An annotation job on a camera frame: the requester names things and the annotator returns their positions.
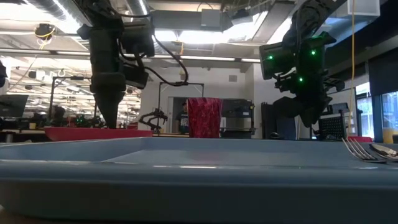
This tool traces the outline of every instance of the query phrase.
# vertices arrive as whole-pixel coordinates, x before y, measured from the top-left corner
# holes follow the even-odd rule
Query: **white wall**
[[[250,66],[244,74],[246,99],[254,101],[254,66]]]
[[[256,134],[253,138],[260,139],[262,138],[262,129],[261,129],[261,103],[266,102],[268,104],[273,104],[276,100],[288,96],[294,97],[289,91],[285,91],[281,93],[279,89],[275,88],[275,80],[264,80],[262,77],[261,66],[259,64],[252,65],[253,69],[253,96],[254,96],[254,127],[256,128]]]
[[[155,70],[170,82],[180,81],[179,68],[168,68],[165,70],[161,68],[155,68]],[[188,72],[188,82],[205,84],[205,97],[241,99],[245,99],[247,97],[244,81],[245,74],[241,73],[239,69],[212,68],[209,71],[206,68],[188,68]],[[237,75],[238,81],[229,82],[228,78],[230,75]],[[153,79],[155,81],[148,83],[146,88],[141,93],[140,114],[150,113],[154,108],[157,108],[159,79],[157,77],[153,77]],[[201,97],[201,93],[197,89],[201,91],[201,86],[189,85],[173,87],[162,85],[160,107],[165,113],[168,112],[169,97]],[[149,129],[149,127],[144,124],[139,124],[138,128],[141,130]]]

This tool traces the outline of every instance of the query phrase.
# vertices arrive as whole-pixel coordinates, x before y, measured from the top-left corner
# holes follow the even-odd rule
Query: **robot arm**
[[[123,23],[122,16],[127,15],[120,15],[115,11],[109,0],[72,1],[93,25],[92,27],[84,25],[78,30],[80,37],[90,42],[93,72],[90,90],[94,93],[98,108],[108,127],[116,128],[118,104],[123,99],[126,84],[140,89],[145,88],[148,78],[146,69],[151,70],[145,67],[141,60],[141,57],[145,55],[146,57],[154,56],[152,40],[154,28],[150,20],[146,19],[150,15],[134,16],[133,22]],[[303,119],[306,126],[316,122],[321,113],[319,111],[323,111],[323,107],[330,101],[323,87],[325,74],[323,56],[324,45],[332,42],[333,38],[326,34],[317,39],[311,36],[344,2],[346,0],[305,1],[294,14],[292,27],[283,41],[260,48],[264,79],[274,77],[277,79],[277,88],[281,91],[290,90],[297,95],[295,99],[291,99],[294,102],[281,99],[277,105],[278,103],[282,106],[296,105],[296,110],[293,110],[295,115],[299,114],[302,118],[308,117]],[[123,49],[126,53],[133,54],[134,58],[125,56]],[[311,49],[320,51],[319,61],[314,62],[304,57],[304,53]],[[188,78],[186,68],[169,50],[165,50],[187,74],[184,82],[171,83],[171,85],[186,85]],[[296,68],[296,72],[287,76],[287,72],[293,67]],[[305,81],[308,86],[300,87],[296,83],[297,80]]]
[[[260,47],[262,74],[275,78],[275,87],[290,91],[295,98],[283,97],[274,103],[277,114],[300,115],[306,127],[315,124],[332,98],[327,91],[344,88],[343,81],[328,79],[325,46],[336,42],[328,33],[314,33],[346,0],[307,0],[293,14],[292,26],[283,41]]]
[[[144,118],[147,118],[147,117],[152,117],[152,118],[149,118],[148,121],[144,121]],[[160,129],[162,127],[160,127],[160,126],[158,126],[156,124],[152,124],[151,121],[153,119],[163,119],[163,124],[164,124],[167,121],[168,117],[164,114],[163,111],[158,110],[156,108],[154,112],[142,115],[138,122],[140,122],[142,124],[145,124],[145,125],[148,125],[150,127],[151,131],[155,131],[156,133],[159,133]]]

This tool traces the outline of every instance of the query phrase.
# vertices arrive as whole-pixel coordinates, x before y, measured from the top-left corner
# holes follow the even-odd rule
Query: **metal fork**
[[[366,162],[378,162],[378,163],[386,163],[388,162],[385,159],[378,159],[374,156],[372,156],[370,153],[368,153],[361,145],[360,143],[357,142],[356,139],[354,140],[349,140],[349,139],[342,139],[344,144],[346,145],[347,149],[349,152],[357,157],[358,159],[361,159],[362,161]]]

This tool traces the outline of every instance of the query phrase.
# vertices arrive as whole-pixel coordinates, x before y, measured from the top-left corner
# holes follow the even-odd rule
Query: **fork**
[[[367,150],[365,150],[362,145],[360,145],[359,142],[357,142],[356,139],[354,140],[349,140],[346,139],[344,140],[342,138],[344,144],[346,145],[347,149],[349,150],[349,152],[356,158],[362,160],[362,161],[366,161],[366,162],[373,162],[373,163],[381,163],[381,164],[385,164],[387,162],[397,162],[397,160],[395,159],[378,159],[374,156],[372,156],[370,153],[367,152]]]

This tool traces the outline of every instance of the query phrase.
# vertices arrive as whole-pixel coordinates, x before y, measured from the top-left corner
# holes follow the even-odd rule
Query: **plastic tray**
[[[398,189],[396,166],[358,161],[341,142],[49,142],[0,146],[0,159],[0,204],[40,218],[379,223],[364,214],[395,212]]]

